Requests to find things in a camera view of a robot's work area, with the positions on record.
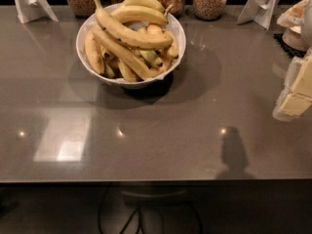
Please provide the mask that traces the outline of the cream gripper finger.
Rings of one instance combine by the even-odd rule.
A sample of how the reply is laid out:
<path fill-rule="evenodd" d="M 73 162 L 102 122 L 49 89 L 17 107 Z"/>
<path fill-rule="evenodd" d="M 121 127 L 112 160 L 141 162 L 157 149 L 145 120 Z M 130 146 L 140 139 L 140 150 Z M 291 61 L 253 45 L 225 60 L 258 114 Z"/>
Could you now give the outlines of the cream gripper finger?
<path fill-rule="evenodd" d="M 312 97 L 305 97 L 291 91 L 291 86 L 299 72 L 301 62 L 305 58 L 293 58 L 289 65 L 284 81 L 284 90 L 280 93 L 272 113 L 277 120 L 290 122 L 312 106 Z"/>

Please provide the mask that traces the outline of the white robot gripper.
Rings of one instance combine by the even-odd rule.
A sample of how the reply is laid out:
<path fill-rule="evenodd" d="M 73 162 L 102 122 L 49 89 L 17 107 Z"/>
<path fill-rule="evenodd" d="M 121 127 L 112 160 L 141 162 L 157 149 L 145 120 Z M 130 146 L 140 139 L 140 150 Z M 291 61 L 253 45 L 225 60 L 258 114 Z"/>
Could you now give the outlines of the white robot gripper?
<path fill-rule="evenodd" d="M 301 39 L 312 47 L 312 0 L 301 0 L 294 4 L 278 17 L 277 23 L 285 28 L 298 26 Z M 312 56 L 301 62 L 291 91 L 312 98 Z"/>

